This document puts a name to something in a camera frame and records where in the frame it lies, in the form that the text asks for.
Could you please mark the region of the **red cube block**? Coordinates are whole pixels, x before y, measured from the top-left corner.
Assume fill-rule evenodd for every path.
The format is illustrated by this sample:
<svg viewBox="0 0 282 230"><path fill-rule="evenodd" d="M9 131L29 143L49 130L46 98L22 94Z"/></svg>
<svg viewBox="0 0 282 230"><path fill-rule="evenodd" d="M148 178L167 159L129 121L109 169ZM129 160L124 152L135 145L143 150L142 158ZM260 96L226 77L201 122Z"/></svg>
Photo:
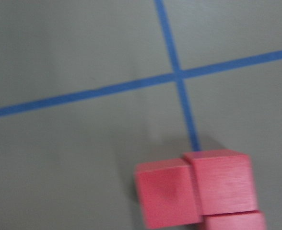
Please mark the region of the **red cube block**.
<svg viewBox="0 0 282 230"><path fill-rule="evenodd" d="M265 215L259 210L208 215L198 224L198 230L266 230Z"/></svg>
<svg viewBox="0 0 282 230"><path fill-rule="evenodd" d="M251 159L230 149L189 152L203 215L258 209Z"/></svg>
<svg viewBox="0 0 282 230"><path fill-rule="evenodd" d="M134 173L146 228L160 229L202 221L191 165L181 159L140 163Z"/></svg>

